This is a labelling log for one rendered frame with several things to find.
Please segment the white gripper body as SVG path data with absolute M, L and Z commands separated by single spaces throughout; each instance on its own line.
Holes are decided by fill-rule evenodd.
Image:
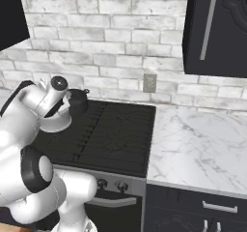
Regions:
M 45 132 L 59 132 L 67 129 L 71 124 L 69 111 L 58 111 L 53 116 L 41 119 L 41 130 Z

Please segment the black kettle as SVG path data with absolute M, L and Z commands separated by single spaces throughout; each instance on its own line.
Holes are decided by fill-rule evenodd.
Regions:
M 71 116 L 79 116 L 88 110 L 88 89 L 69 89 L 69 114 Z

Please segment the black stove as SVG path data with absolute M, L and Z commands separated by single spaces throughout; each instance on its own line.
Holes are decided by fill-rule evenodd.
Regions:
M 41 131 L 33 145 L 57 169 L 85 172 L 108 182 L 106 190 L 142 198 L 142 223 L 146 176 L 156 108 L 150 105 L 90 101 L 86 113 L 73 116 L 70 127 L 57 133 Z

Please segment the black oven door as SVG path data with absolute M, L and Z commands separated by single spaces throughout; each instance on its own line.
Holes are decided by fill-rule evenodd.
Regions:
M 96 225 L 97 232 L 141 232 L 142 198 L 140 196 L 98 190 L 95 197 L 106 199 L 138 198 L 136 205 L 121 208 L 104 208 L 90 205 L 87 202 L 85 210 L 89 219 Z

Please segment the black drawer front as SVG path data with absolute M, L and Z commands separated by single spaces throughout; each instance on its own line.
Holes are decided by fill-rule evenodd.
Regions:
M 237 208 L 236 213 L 207 209 L 206 204 Z M 193 214 L 247 219 L 247 200 L 179 188 L 168 188 L 147 184 L 146 204 L 158 208 L 184 211 Z

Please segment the black base cupboard door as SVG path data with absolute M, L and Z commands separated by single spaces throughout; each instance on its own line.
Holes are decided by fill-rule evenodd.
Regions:
M 213 217 L 176 210 L 148 207 L 145 214 L 145 232 L 203 232 L 207 220 L 209 232 Z
M 215 216 L 211 224 L 211 232 L 216 232 L 216 222 L 221 223 L 221 232 L 247 232 L 247 216 Z

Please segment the grey wall outlet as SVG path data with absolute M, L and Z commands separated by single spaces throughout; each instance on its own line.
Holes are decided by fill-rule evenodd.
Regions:
M 157 75 L 152 73 L 145 73 L 143 80 L 143 92 L 154 93 L 156 91 Z

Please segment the black wall cupboard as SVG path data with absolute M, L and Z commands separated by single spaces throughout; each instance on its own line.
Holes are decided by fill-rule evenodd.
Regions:
M 29 38 L 21 0 L 0 0 L 0 51 Z

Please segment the black wall cupboard door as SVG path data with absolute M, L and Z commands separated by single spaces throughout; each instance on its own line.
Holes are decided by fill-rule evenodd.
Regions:
M 187 74 L 247 78 L 247 0 L 216 0 L 200 60 L 210 0 L 187 0 L 182 58 Z

